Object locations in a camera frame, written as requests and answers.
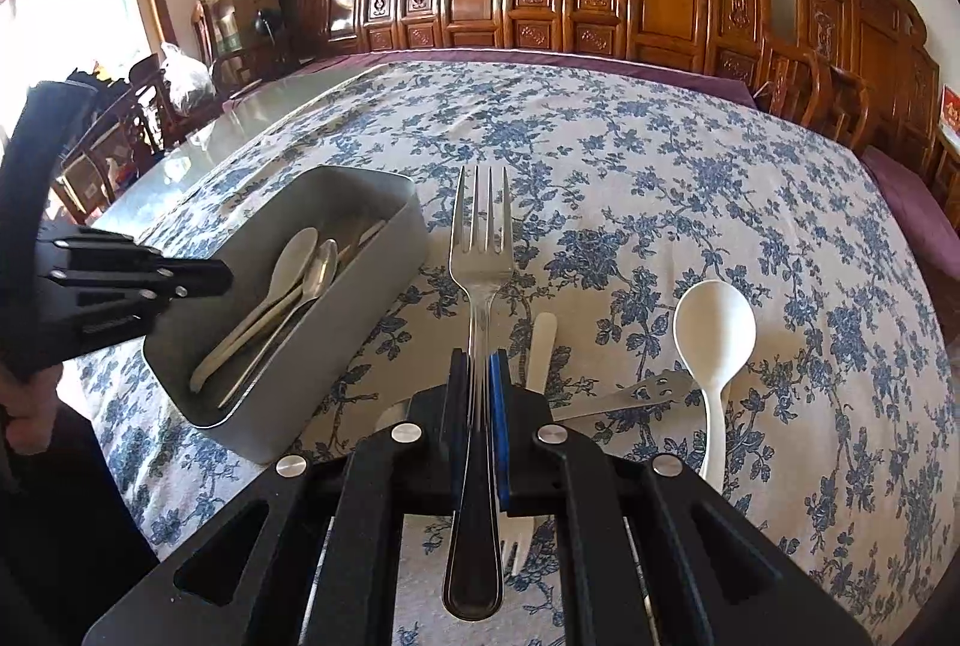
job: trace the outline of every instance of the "glass tabletop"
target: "glass tabletop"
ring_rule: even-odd
[[[238,148],[297,107],[356,75],[356,69],[323,69],[268,83],[171,150],[93,225],[138,238]]]

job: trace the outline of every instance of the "plastic bag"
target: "plastic bag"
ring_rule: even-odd
[[[170,85],[170,101],[178,115],[189,115],[217,97],[213,78],[200,61],[184,55],[175,44],[160,46],[164,55],[163,77]]]

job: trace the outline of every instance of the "cutlery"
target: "cutlery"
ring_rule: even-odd
[[[700,477],[722,494],[727,419],[721,392],[750,360],[757,342],[757,320],[736,288],[722,280],[704,280],[680,297],[673,315],[673,339],[680,361],[707,403],[707,453]]]
[[[350,240],[350,243],[343,250],[340,251],[340,254],[339,254],[340,268],[343,269],[344,267],[347,266],[347,264],[349,264],[349,262],[352,262],[353,259],[356,258],[357,254],[359,254],[360,251],[363,250],[364,245],[366,245],[370,240],[372,240],[373,237],[386,224],[387,224],[387,221],[378,220],[366,231],[358,227],[356,237],[352,238],[352,240]]]
[[[649,408],[651,405],[662,405],[664,402],[681,402],[695,388],[699,387],[685,372],[666,370],[659,375],[638,382],[632,387],[623,388],[623,390],[605,397],[594,397],[565,408],[556,408],[553,411],[553,420],[573,421],[575,418],[586,418],[589,415],[608,414],[612,411],[627,411],[627,409],[634,408]],[[645,393],[649,392],[653,392],[654,395],[652,397],[644,396]]]
[[[270,307],[287,297],[291,291],[294,291],[296,284],[299,283],[304,276],[307,265],[310,264],[313,252],[317,249],[317,240],[319,238],[320,234],[317,230],[309,227],[296,232],[296,234],[291,237],[289,243],[284,245],[280,257],[277,258],[277,263],[274,265],[274,273],[270,276],[270,288],[267,289],[267,295],[263,298],[263,301],[254,307],[247,317],[240,321],[240,323],[233,328],[233,331],[224,337],[217,347],[210,351],[203,361],[200,362],[200,366],[198,366],[197,369],[193,371],[193,375],[190,376],[191,391],[194,393],[200,391],[210,375],[220,368],[223,361],[227,361],[223,358],[224,352],[229,349],[234,341],[237,341],[240,336],[243,336],[243,333],[248,331],[250,326],[256,323],[264,312],[270,310]]]
[[[203,388],[203,384],[208,382],[210,376],[212,376],[214,372],[216,372],[231,358],[233,358],[238,350],[243,348],[254,337],[258,336],[258,334],[262,334],[263,331],[266,331],[270,328],[270,326],[277,323],[277,321],[283,317],[285,312],[288,312],[290,307],[293,307],[296,304],[296,301],[301,297],[301,293],[302,286],[297,285],[290,293],[284,296],[280,302],[277,302],[270,308],[270,310],[267,310],[267,312],[263,313],[263,315],[258,318],[256,323],[254,323],[250,329],[244,331],[241,336],[237,337],[237,339],[229,344],[227,349],[222,351],[218,358],[212,358],[210,362],[205,365],[203,372],[200,372],[199,367],[194,370],[193,375],[191,376],[191,382],[193,379],[196,379],[199,384],[195,391],[200,391],[200,389]]]
[[[443,576],[443,605],[460,619],[479,621],[492,616],[503,602],[503,576],[494,492],[493,435],[491,434],[488,327],[493,297],[514,273],[514,235],[510,189],[503,171],[503,233],[500,250],[493,238],[493,170],[488,171],[487,230],[480,230],[480,168],[473,177],[473,204],[469,236],[464,238],[464,186],[467,168],[461,168],[453,203],[450,233],[450,277],[467,293],[470,305],[467,448],[462,489],[453,512],[450,550]]]
[[[557,336],[557,317],[552,312],[541,312],[534,320],[534,333],[530,342],[530,360],[527,363],[527,390],[543,394],[546,391],[546,378],[550,372],[550,358],[553,355],[553,341]],[[499,513],[498,527],[503,549],[500,560],[506,564],[510,554],[514,554],[514,566],[510,574],[517,575],[526,564],[530,554],[530,544],[534,539],[536,519],[533,516],[510,517]]]
[[[280,332],[283,331],[290,319],[296,317],[304,307],[313,304],[320,299],[320,296],[323,296],[323,292],[326,291],[330,287],[330,283],[333,282],[333,276],[336,271],[336,240],[325,240],[323,243],[320,243],[320,247],[317,248],[317,254],[313,257],[313,262],[311,262],[309,269],[306,271],[306,275],[304,275],[304,285],[302,286],[299,302],[296,302],[296,305],[294,305],[290,312],[287,312],[287,315],[283,317],[283,320],[280,321],[280,326],[277,326],[274,333],[270,335],[270,339],[263,344],[263,347],[261,347],[257,355],[253,357],[253,361],[250,362],[247,369],[244,370],[243,375],[237,379],[237,382],[233,384],[233,387],[227,392],[227,395],[220,401],[217,409],[223,409],[224,405],[227,404],[234,393],[237,392],[240,385],[245,384],[251,374],[256,371],[258,364],[263,361],[267,351],[271,350],[272,344],[274,344],[277,336],[280,335]]]

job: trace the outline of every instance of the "red sign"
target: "red sign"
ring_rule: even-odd
[[[940,120],[955,134],[960,134],[960,96],[946,85],[944,85],[944,103],[940,109]]]

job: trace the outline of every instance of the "person's hand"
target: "person's hand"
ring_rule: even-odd
[[[7,441],[17,454],[40,454],[50,445],[56,420],[56,384],[62,374],[64,366],[58,364],[21,384],[0,364],[0,406],[10,416]]]

